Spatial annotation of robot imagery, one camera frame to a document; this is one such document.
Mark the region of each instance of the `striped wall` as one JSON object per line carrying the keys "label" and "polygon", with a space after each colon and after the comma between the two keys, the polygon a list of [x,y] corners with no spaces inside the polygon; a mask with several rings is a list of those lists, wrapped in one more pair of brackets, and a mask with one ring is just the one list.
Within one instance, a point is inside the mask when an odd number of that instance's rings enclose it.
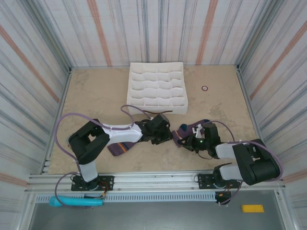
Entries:
{"label": "striped wall", "polygon": [[307,229],[307,1],[283,1],[243,78],[261,133],[285,166],[301,229]]}
{"label": "striped wall", "polygon": [[67,77],[23,1],[0,1],[0,229],[39,173]]}
{"label": "striped wall", "polygon": [[74,67],[235,64],[267,0],[34,0]]}

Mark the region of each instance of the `wooden table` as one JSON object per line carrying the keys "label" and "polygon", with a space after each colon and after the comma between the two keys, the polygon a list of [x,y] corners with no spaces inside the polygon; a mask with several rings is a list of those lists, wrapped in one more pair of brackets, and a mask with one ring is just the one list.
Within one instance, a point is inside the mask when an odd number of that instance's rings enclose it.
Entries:
{"label": "wooden table", "polygon": [[[77,112],[100,122],[114,125],[130,123],[130,118],[120,111],[126,104],[129,68],[74,70],[69,85],[63,114]],[[236,139],[254,139],[256,134],[233,66],[184,67],[189,108],[186,115],[166,115],[171,129],[181,124],[191,124],[201,119],[226,123]],[[144,115],[134,115],[135,120]],[[59,127],[58,138],[67,150],[68,137],[87,121],[77,116],[65,118]],[[222,141],[230,140],[229,132],[217,124]],[[200,153],[208,157],[207,152]],[[97,170],[106,172],[174,171],[213,169],[228,160],[204,160],[194,152],[178,148],[173,141],[160,145],[150,142],[136,144],[126,153],[114,157],[105,148],[96,159]],[[75,171],[73,160],[55,145],[49,174]]]}

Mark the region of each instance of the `blue handle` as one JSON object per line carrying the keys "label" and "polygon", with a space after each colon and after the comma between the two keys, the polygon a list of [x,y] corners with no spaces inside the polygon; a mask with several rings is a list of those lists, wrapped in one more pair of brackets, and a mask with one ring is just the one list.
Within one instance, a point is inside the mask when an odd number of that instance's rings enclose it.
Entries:
{"label": "blue handle", "polygon": [[[102,206],[103,200],[102,199],[92,199],[92,198],[76,198],[76,197],[65,197],[65,196],[58,196],[60,201],[66,205],[70,206]],[[62,205],[56,199],[55,196],[51,197],[49,200],[49,205],[53,207],[61,207]]]}

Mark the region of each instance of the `yellow sponge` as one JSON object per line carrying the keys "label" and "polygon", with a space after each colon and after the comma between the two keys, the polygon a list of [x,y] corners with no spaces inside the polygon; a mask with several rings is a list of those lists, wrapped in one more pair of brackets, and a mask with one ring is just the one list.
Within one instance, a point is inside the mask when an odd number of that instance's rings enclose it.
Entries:
{"label": "yellow sponge", "polygon": [[242,212],[264,212],[263,205],[242,205]]}

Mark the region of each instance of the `white tray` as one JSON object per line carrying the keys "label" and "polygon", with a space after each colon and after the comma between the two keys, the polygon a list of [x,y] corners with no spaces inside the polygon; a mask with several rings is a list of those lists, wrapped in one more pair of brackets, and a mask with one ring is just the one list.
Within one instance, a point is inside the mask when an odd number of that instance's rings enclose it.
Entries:
{"label": "white tray", "polygon": [[[127,104],[154,113],[186,114],[183,63],[130,63]],[[131,114],[140,114],[129,108]]]}

